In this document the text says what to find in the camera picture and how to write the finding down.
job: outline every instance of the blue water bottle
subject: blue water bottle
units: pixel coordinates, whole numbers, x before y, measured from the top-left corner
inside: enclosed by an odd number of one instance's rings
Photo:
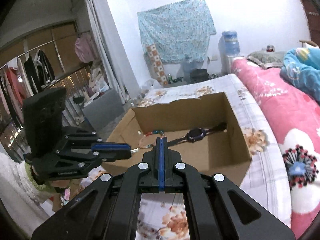
[[[223,32],[223,39],[227,56],[238,56],[240,54],[240,45],[238,35],[235,31]]]

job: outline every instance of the pillow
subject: pillow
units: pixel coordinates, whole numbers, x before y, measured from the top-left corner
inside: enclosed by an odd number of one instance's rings
[[[283,58],[285,54],[285,51],[267,52],[261,50],[250,53],[247,57],[247,60],[258,64],[263,69],[268,69],[271,67],[283,67]]]
[[[304,45],[304,47],[305,48],[315,48],[315,49],[319,49],[319,46],[312,46],[312,45],[310,45],[310,44],[308,44],[308,43],[303,43],[303,45]]]

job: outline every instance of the can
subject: can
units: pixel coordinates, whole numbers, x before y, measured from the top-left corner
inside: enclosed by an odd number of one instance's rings
[[[168,74],[168,83],[173,84],[173,78],[171,74]]]

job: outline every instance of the open cardboard box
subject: open cardboard box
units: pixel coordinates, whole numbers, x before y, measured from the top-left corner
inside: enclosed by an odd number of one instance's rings
[[[109,142],[128,143],[138,147],[144,133],[163,130],[168,141],[185,136],[195,128],[212,128],[227,123],[226,132],[207,135],[195,143],[182,143],[170,147],[180,152],[182,161],[194,166],[206,175],[222,173],[236,185],[240,185],[251,163],[242,130],[225,93],[204,95],[199,99],[181,99],[169,104],[156,104],[130,109],[108,138]],[[143,144],[154,143],[156,135],[148,136]],[[141,162],[150,149],[139,150],[129,160],[103,163],[112,175],[125,172]]]

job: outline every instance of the wooden door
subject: wooden door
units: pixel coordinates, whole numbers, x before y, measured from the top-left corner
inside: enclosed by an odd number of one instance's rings
[[[311,40],[320,46],[320,15],[311,0],[301,0],[307,15]]]

